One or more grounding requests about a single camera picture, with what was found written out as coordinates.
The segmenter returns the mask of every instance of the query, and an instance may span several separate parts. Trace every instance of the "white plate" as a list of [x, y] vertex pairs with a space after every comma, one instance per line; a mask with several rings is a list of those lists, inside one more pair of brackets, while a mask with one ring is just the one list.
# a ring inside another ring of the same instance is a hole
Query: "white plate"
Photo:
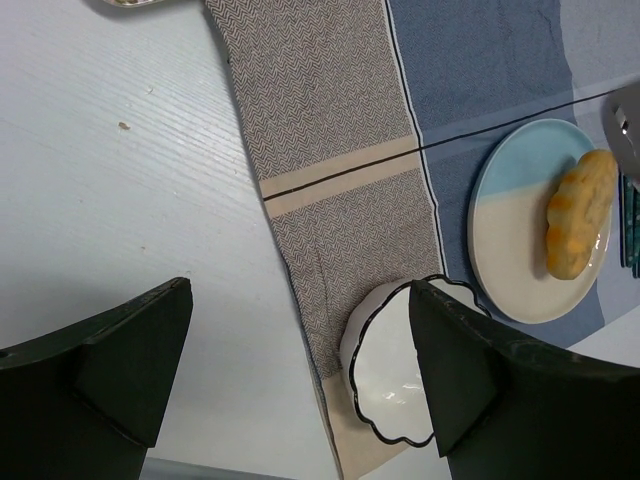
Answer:
[[546, 208], [564, 172], [595, 147], [578, 127], [538, 120], [498, 145], [471, 196], [468, 243], [478, 281], [493, 303], [522, 323], [544, 323], [571, 311], [602, 266], [611, 215], [587, 268], [575, 280], [546, 269]]
[[[442, 275], [426, 278], [478, 312], [471, 287]], [[409, 323], [410, 280], [382, 285], [353, 311], [340, 345], [347, 391], [356, 414], [388, 444], [427, 445], [433, 428]]]

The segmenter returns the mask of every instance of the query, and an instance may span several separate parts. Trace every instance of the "blue fabric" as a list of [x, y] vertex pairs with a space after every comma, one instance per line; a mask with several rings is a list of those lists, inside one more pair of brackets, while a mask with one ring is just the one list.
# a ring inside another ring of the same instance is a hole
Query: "blue fabric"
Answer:
[[[388, 0], [411, 108], [423, 145], [447, 273], [481, 292], [467, 250], [467, 210], [480, 168], [499, 141], [535, 116], [575, 124], [559, 0]], [[604, 326], [598, 287], [569, 314], [541, 325], [494, 317], [567, 347]]]
[[562, 0], [561, 7], [564, 55], [577, 97], [638, 78], [640, 2]]

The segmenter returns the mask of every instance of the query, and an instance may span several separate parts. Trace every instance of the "black stripe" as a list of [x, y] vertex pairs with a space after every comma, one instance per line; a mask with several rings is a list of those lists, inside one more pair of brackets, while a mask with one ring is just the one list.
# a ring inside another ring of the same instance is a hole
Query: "black stripe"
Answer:
[[513, 125], [514, 123], [518, 123], [518, 122], [521, 122], [523, 120], [529, 120], [531, 118], [537, 117], [538, 115], [542, 115], [542, 114], [548, 113], [548, 112], [553, 112], [554, 110], [559, 110], [559, 109], [564, 108], [564, 107], [569, 107], [571, 105], [578, 105], [578, 104], [583, 103], [583, 102], [588, 102], [589, 100], [594, 100], [596, 98], [604, 97], [605, 95], [609, 95], [610, 93], [613, 93], [616, 90], [618, 90], [618, 89], [614, 88], [612, 90], [608, 90], [608, 91], [603, 92], [603, 93], [598, 93], [596, 95], [591, 95], [589, 97], [581, 98], [580, 100], [573, 100], [571, 102], [563, 103], [563, 104], [557, 105], [555, 107], [546, 108], [544, 110], [540, 110], [539, 112], [532, 113], [530, 115], [525, 115], [524, 117], [520, 117], [520, 118], [517, 118], [515, 120], [511, 120], [509, 122], [501, 123], [499, 125], [494, 125], [493, 127], [487, 127], [487, 128], [483, 128], [482, 130], [476, 130], [476, 131], [469, 132], [469, 133], [463, 133], [462, 135], [456, 135], [455, 137], [447, 138], [445, 140], [439, 140], [437, 142], [429, 143], [429, 144], [424, 145], [422, 147], [414, 148], [412, 150], [407, 150], [406, 152], [398, 153], [396, 155], [391, 155], [390, 157], [381, 158], [380, 160], [376, 160], [376, 161], [373, 161], [373, 162], [365, 163], [364, 165], [359, 165], [357, 167], [349, 168], [347, 170], [343, 170], [342, 172], [334, 173], [332, 175], [327, 175], [326, 177], [320, 178], [318, 180], [314, 180], [313, 182], [305, 183], [304, 185], [300, 185], [298, 187], [294, 187], [294, 188], [291, 188], [289, 190], [283, 190], [282, 192], [274, 193], [273, 195], [269, 195], [268, 197], [264, 197], [263, 200], [265, 202], [268, 202], [269, 200], [272, 200], [274, 198], [282, 197], [284, 195], [289, 195], [290, 193], [299, 192], [300, 190], [304, 190], [305, 188], [312, 187], [312, 186], [317, 185], [317, 184], [322, 183], [322, 182], [326, 182], [327, 180], [331, 180], [331, 179], [339, 177], [341, 175], [346, 175], [348, 173], [355, 172], [355, 171], [361, 170], [363, 168], [372, 167], [372, 166], [378, 165], [380, 163], [389, 162], [391, 160], [395, 160], [396, 158], [403, 157], [405, 155], [410, 155], [412, 153], [420, 152], [420, 151], [426, 150], [428, 148], [437, 147], [439, 145], [443, 145], [445, 143], [453, 142], [455, 140], [460, 140], [461, 138], [472, 137], [474, 135], [479, 135], [481, 133], [486, 133], [486, 132], [490, 132], [492, 130], [497, 130], [499, 128], [506, 127], [508, 125]]

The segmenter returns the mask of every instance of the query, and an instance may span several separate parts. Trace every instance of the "plate rim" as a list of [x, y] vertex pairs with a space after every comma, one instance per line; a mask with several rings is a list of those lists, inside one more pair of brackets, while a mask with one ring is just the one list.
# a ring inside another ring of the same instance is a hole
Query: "plate rim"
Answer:
[[591, 138], [589, 138], [589, 136], [584, 131], [582, 131], [582, 129], [580, 127], [578, 127], [577, 125], [574, 125], [573, 123], [568, 122], [566, 120], [562, 120], [562, 119], [559, 119], [559, 118], [541, 118], [541, 119], [538, 119], [538, 120], [533, 120], [531, 122], [527, 122], [524, 125], [521, 125], [520, 127], [516, 128], [511, 133], [509, 133], [505, 138], [503, 138], [500, 141], [500, 143], [498, 143], [498, 145], [489, 154], [489, 157], [487, 158], [487, 160], [485, 160], [484, 164], [482, 165], [482, 168], [480, 169], [480, 172], [478, 173], [478, 177], [477, 177], [476, 182], [474, 184], [474, 187], [473, 187], [473, 189], [471, 191], [471, 196], [470, 196], [470, 200], [469, 200], [469, 207], [468, 207], [468, 211], [467, 211], [467, 250], [468, 250], [468, 254], [469, 254], [469, 261], [470, 261], [469, 263], [471, 263], [471, 268], [472, 268], [473, 273], [474, 273], [474, 275], [476, 277], [476, 280], [480, 284], [480, 287], [482, 288], [484, 293], [487, 295], [487, 297], [489, 297], [491, 302], [496, 306], [496, 308], [498, 308], [498, 310], [500, 310], [503, 314], [505, 314], [511, 320], [513, 320], [515, 322], [518, 322], [518, 323], [525, 324], [525, 325], [540, 325], [540, 324], [543, 324], [543, 323], [552, 322], [553, 320], [557, 320], [561, 316], [566, 315], [571, 310], [573, 310], [576, 307], [576, 305], [578, 305], [578, 303], [580, 303], [584, 299], [584, 297], [587, 295], [587, 293], [589, 292], [589, 290], [591, 289], [591, 287], [595, 283], [595, 281], [596, 281], [596, 279], [597, 279], [597, 277], [598, 277], [598, 275], [600, 273], [600, 270], [602, 269], [602, 265], [604, 264], [604, 259], [605, 259], [605, 256], [606, 256], [606, 252], [607, 252], [608, 247], [609, 247], [609, 238], [611, 236], [611, 210], [610, 210], [608, 215], [607, 215], [607, 219], [605, 220], [605, 224], [602, 226], [602, 229], [600, 230], [600, 234], [602, 234], [603, 232], [606, 232], [606, 235], [605, 235], [606, 239], [605, 239], [605, 245], [604, 245], [604, 248], [603, 248], [603, 253], [602, 253], [602, 255], [600, 255], [597, 265], [595, 265], [596, 273], [593, 276], [593, 280], [589, 284], [589, 286], [586, 289], [586, 292], [584, 293], [584, 295], [582, 295], [571, 306], [571, 308], [569, 308], [567, 311], [565, 311], [564, 313], [561, 313], [558, 316], [555, 316], [553, 318], [547, 318], [545, 320], [538, 320], [538, 321], [529, 321], [529, 320], [527, 320], [526, 318], [523, 318], [523, 317], [518, 318], [517, 316], [513, 316], [512, 315], [513, 312], [508, 312], [508, 311], [503, 310], [502, 307], [498, 304], [498, 302], [495, 301], [494, 296], [492, 296], [491, 293], [489, 292], [489, 290], [486, 288], [486, 282], [483, 281], [482, 275], [480, 274], [479, 268], [477, 266], [477, 262], [475, 261], [476, 248], [475, 248], [475, 245], [474, 245], [474, 224], [475, 224], [476, 205], [478, 203], [478, 193], [479, 193], [480, 188], [482, 187], [482, 185], [484, 183], [487, 170], [491, 167], [491, 164], [493, 163], [495, 157], [504, 148], [505, 143], [509, 142], [515, 135], [520, 134], [522, 132], [522, 130], [526, 130], [528, 128], [531, 128], [532, 126], [536, 126], [536, 125], [540, 125], [540, 124], [557, 124], [557, 125], [563, 126], [564, 128], [568, 127], [570, 130], [573, 130], [574, 132], [578, 133], [580, 136], [584, 137], [584, 139], [586, 139], [586, 141], [589, 143], [589, 145], [591, 147], [591, 150], [595, 150], [595, 148], [596, 148], [596, 146], [594, 145], [594, 143], [591, 140]]

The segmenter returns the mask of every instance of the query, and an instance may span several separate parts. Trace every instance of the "blue and white plate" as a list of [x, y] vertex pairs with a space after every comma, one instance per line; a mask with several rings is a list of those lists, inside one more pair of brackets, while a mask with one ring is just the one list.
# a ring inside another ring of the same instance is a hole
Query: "blue and white plate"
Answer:
[[469, 206], [471, 264], [493, 303], [514, 320], [543, 323], [564, 315], [598, 275], [611, 215], [575, 280], [557, 280], [547, 272], [545, 245], [551, 196], [563, 174], [594, 148], [569, 122], [537, 120], [505, 138], [480, 172]]

